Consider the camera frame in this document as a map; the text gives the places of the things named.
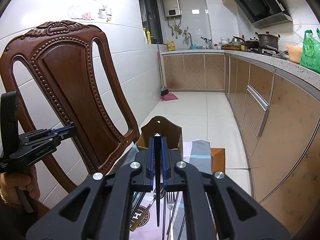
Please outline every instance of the bracelet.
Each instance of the bracelet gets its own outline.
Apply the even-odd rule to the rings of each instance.
[[[6,201],[2,195],[2,192],[0,190],[0,197],[3,201],[3,203],[11,208],[14,208],[14,209],[17,209],[17,210],[20,210],[21,209],[21,205],[18,205],[18,204],[12,204],[12,203],[9,203],[8,201]]]

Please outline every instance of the granite countertop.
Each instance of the granite countertop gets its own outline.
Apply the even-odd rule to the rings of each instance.
[[[161,54],[181,54],[181,53],[207,53],[207,54],[221,54],[228,53],[232,55],[238,55],[241,57],[251,58],[257,61],[264,62],[271,66],[277,67],[288,73],[295,75],[296,77],[301,78],[310,85],[314,86],[320,90],[320,74],[305,68],[299,64],[293,63],[289,60],[284,60],[280,58],[271,57],[268,55],[255,54],[244,51],[235,51],[235,50],[222,50],[222,49],[188,49],[188,50],[174,50],[174,51],[164,51]]]

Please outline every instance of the white tile floor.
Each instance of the white tile floor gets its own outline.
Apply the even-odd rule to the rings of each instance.
[[[248,165],[241,136],[224,93],[173,92],[179,100],[160,101],[141,126],[161,115],[182,127],[183,141],[210,142],[226,149],[226,174],[251,194]]]

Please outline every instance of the carved chair back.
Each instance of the carved chair back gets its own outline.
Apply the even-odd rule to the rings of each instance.
[[[93,42],[98,45],[112,93],[127,122],[125,135],[114,126],[101,101],[92,65]],[[78,135],[73,141],[89,174],[106,174],[130,143],[139,138],[137,121],[121,89],[107,37],[97,26],[68,20],[46,22],[12,39],[0,58],[6,91],[19,91],[13,75],[17,60],[28,68],[61,122],[65,126],[74,122]],[[19,121],[25,132],[36,129],[23,98]],[[52,155],[43,161],[67,192],[76,187]]]

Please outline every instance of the cabinet handle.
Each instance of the cabinet handle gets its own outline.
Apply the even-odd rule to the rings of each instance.
[[[254,99],[257,100],[264,111],[267,111],[269,104],[263,99],[263,97],[250,85],[247,85],[247,90],[254,97]]]

